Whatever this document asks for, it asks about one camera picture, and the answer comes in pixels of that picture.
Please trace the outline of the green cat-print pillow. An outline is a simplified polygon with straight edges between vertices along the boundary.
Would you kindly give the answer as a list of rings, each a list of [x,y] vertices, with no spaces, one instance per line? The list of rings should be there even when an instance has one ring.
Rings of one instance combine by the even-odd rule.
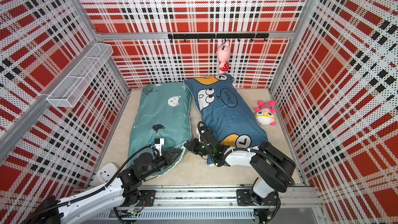
[[[187,153],[184,144],[192,138],[190,104],[191,92],[184,83],[145,86],[130,134],[128,156],[155,139],[164,139],[161,151],[173,148],[182,150],[177,161],[160,174],[173,169]]]

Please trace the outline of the blue cartoon-print pillow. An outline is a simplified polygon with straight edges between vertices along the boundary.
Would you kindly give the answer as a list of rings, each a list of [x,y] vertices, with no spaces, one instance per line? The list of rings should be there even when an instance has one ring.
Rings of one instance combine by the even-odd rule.
[[[257,123],[254,114],[232,85],[229,74],[187,79],[184,84],[217,141],[244,147],[256,147],[268,142],[267,133]]]

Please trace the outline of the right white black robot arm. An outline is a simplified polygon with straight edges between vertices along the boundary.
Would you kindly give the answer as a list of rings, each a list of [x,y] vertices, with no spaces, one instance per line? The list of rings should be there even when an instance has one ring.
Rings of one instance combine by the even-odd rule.
[[[245,166],[258,173],[249,191],[250,199],[255,205],[263,205],[270,195],[285,193],[288,187],[294,187],[292,177],[295,162],[269,142],[262,142],[256,147],[230,146],[217,141],[212,130],[200,121],[197,126],[198,139],[184,144],[184,147],[195,155],[206,155],[217,167]]]

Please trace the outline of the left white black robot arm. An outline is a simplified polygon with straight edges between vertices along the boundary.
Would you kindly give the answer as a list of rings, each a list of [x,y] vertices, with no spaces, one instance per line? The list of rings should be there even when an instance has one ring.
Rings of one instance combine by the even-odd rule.
[[[145,201],[139,191],[143,181],[172,166],[182,153],[179,148],[159,152],[152,145],[144,146],[107,182],[71,197],[50,196],[23,223],[80,224],[107,209]]]

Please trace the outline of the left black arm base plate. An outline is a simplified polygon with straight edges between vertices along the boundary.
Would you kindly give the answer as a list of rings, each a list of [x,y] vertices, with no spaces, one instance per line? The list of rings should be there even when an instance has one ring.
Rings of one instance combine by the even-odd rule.
[[[124,200],[120,207],[152,207],[155,200],[155,194],[155,190],[136,190]]]

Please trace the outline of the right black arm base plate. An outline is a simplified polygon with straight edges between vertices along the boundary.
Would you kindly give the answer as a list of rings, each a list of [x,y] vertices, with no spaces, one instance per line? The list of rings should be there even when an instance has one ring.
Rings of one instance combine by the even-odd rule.
[[[236,191],[236,198],[238,206],[276,206],[279,202],[279,197],[275,191],[271,192],[265,198],[261,198],[251,189],[238,189]]]

